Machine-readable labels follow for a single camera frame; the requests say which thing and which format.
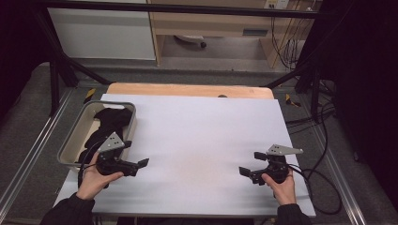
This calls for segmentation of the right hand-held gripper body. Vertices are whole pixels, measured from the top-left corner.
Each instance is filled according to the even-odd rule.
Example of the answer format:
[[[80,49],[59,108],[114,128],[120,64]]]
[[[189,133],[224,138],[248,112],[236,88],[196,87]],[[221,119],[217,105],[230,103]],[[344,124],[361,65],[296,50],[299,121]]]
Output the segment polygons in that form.
[[[250,179],[254,184],[262,186],[265,181],[262,179],[262,174],[266,173],[273,178],[277,183],[282,183],[288,175],[288,164],[286,162],[287,155],[302,154],[303,150],[300,148],[293,148],[284,145],[273,144],[266,153],[268,160],[263,160],[268,163],[263,170],[251,172]]]

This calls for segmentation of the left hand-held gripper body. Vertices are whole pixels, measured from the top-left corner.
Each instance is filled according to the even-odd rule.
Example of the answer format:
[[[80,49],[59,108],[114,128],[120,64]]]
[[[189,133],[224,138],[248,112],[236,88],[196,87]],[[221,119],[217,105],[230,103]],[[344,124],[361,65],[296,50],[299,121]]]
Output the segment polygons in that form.
[[[138,165],[122,159],[124,149],[124,141],[113,132],[98,149],[97,170],[102,175],[122,172],[125,176],[135,176]]]

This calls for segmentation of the black cloth garment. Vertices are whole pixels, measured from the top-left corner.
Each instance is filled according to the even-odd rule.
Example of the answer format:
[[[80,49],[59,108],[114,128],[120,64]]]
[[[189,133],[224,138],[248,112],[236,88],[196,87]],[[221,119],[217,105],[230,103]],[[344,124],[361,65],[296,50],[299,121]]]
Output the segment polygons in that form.
[[[99,128],[85,142],[84,151],[79,155],[78,163],[89,163],[94,152],[113,132],[122,138],[123,128],[130,123],[131,117],[132,112],[129,109],[105,108],[97,112],[94,118],[99,120]]]

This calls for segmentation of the grey plastic basket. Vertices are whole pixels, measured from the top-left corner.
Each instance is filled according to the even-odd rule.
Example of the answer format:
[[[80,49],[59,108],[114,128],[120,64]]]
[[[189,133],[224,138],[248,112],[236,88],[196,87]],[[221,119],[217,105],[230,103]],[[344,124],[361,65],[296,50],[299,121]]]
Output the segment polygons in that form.
[[[86,149],[84,145],[90,136],[102,125],[101,120],[96,118],[95,115],[105,109],[128,109],[131,111],[130,121],[122,128],[123,132],[120,138],[124,142],[132,140],[137,125],[136,108],[132,103],[101,100],[85,103],[57,155],[58,162],[72,172],[77,173],[79,171],[80,163],[78,159],[80,154]]]

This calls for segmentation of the person's right hand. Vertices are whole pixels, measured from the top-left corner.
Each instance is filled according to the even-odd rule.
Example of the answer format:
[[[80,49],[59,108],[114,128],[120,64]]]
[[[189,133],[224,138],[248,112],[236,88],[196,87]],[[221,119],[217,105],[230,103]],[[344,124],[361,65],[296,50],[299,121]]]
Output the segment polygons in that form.
[[[295,180],[292,171],[289,171],[285,180],[280,184],[266,173],[262,174],[262,179],[273,190],[279,205],[288,205],[297,202]]]

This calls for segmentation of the person's left hand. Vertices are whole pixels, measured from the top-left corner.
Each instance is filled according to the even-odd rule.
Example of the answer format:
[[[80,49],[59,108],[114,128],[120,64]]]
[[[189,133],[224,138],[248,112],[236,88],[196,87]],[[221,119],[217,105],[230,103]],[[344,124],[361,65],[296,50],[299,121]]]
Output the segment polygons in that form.
[[[93,200],[108,184],[124,175],[122,172],[102,175],[96,167],[98,155],[98,153],[94,154],[90,167],[84,170],[83,181],[76,193],[76,196],[82,200]]]

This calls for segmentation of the yellow black tape piece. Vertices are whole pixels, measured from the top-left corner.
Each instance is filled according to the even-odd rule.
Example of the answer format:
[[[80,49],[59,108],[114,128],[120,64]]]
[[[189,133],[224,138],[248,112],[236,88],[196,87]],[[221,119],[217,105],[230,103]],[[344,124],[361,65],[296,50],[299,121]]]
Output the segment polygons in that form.
[[[293,101],[292,98],[290,97],[290,95],[288,95],[288,94],[285,94],[285,104],[292,105],[295,107],[301,107],[301,104],[299,102]]]
[[[89,102],[96,92],[96,88],[90,88],[84,98],[84,104]]]

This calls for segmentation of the white table cover sheet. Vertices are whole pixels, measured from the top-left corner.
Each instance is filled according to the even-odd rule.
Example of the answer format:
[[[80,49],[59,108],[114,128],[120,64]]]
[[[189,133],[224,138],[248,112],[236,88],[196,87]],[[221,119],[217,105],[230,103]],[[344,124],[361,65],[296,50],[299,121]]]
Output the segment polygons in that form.
[[[273,216],[272,190],[240,175],[266,168],[254,158],[291,143],[275,99],[105,94],[137,109],[130,161],[147,159],[134,177],[96,198],[103,216],[257,218]]]

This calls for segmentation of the white cabinet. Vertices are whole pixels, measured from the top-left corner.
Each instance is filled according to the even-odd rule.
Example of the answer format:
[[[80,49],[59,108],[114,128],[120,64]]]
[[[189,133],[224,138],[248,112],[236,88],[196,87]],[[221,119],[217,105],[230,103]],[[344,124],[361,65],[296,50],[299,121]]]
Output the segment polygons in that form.
[[[154,60],[147,13],[49,9],[64,52],[73,58]]]

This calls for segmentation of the office chair base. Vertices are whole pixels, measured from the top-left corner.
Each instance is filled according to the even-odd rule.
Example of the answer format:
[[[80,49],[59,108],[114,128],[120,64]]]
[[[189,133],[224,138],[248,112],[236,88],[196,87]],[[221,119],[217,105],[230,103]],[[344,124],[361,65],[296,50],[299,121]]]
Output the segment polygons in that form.
[[[176,38],[189,43],[196,43],[201,48],[205,48],[207,46],[202,36],[176,36]]]

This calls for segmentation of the light wooden desk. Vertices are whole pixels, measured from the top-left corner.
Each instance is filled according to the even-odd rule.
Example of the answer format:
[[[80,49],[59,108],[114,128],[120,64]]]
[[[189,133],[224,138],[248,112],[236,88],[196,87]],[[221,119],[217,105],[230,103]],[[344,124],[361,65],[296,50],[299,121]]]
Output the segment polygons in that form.
[[[264,8],[266,0],[146,0],[149,4],[213,7]],[[318,11],[323,0],[289,0],[287,10]],[[275,68],[290,40],[307,38],[313,20],[260,18],[227,15],[199,15],[151,12],[149,14],[156,60],[161,61],[167,36],[202,36],[257,38],[268,60]]]

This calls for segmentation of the white power strip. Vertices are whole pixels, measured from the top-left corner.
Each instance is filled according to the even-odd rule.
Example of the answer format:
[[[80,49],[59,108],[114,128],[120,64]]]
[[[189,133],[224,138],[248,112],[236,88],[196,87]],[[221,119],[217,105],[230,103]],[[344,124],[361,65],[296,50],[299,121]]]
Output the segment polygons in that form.
[[[264,8],[287,9],[289,0],[266,0]]]

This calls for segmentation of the aluminium rail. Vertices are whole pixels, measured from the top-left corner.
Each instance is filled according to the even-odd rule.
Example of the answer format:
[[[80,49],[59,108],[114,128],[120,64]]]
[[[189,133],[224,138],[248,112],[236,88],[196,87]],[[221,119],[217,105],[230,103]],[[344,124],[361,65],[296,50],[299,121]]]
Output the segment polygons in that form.
[[[360,210],[360,207],[354,197],[354,194],[348,185],[343,171],[339,167],[336,157],[332,153],[332,149],[326,145],[328,140],[327,134],[321,127],[314,127],[314,135],[317,139],[321,150],[325,150],[325,161],[329,169],[330,176],[336,185],[342,197],[344,209],[351,221],[352,225],[366,225],[366,219]]]
[[[8,173],[8,176],[11,176],[11,180],[5,191],[0,196],[0,223],[7,216],[9,209],[14,204],[15,199],[23,187],[23,184],[31,173],[32,168],[35,166],[39,155],[41,154],[47,141],[51,138],[54,128],[57,126],[60,118],[62,117],[72,93],[73,89],[70,88],[67,88],[64,91],[59,100],[60,106],[52,115],[49,115],[46,118],[45,124],[40,129],[35,141],[32,144],[25,143],[23,145],[24,147],[28,147],[28,151],[25,154],[18,152],[16,147],[16,144],[22,143],[21,139],[11,142],[12,146],[10,149],[12,150],[13,155],[11,157],[4,157],[5,162],[1,162],[1,165],[8,165],[16,156],[23,156],[23,161],[19,164],[18,170],[12,176]],[[27,134],[31,134],[31,130],[27,128],[26,124],[23,124],[23,129],[21,130],[21,134],[18,134],[18,137],[22,138]]]

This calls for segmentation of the black metal frame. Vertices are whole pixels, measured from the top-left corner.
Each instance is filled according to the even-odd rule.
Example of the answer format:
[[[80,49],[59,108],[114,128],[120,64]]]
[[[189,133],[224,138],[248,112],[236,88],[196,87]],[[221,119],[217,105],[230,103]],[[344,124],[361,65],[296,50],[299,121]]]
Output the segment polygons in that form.
[[[188,5],[167,5],[167,4],[140,4],[140,3],[121,3],[121,2],[99,2],[99,1],[69,1],[69,0],[33,0],[30,10],[36,23],[44,34],[46,43],[50,45],[51,63],[59,64],[65,69],[60,75],[66,85],[77,84],[77,78],[72,71],[73,68],[81,71],[98,83],[112,84],[100,75],[84,67],[77,61],[71,59],[64,53],[60,41],[58,40],[52,20],[46,19],[44,14],[48,8],[62,9],[85,9],[101,11],[133,11],[133,12],[159,12],[175,14],[199,14],[199,15],[227,15],[227,16],[246,16],[260,18],[293,18],[331,21],[337,14],[329,11],[299,11],[287,9],[254,9],[245,7],[211,7],[211,6],[188,6]]]

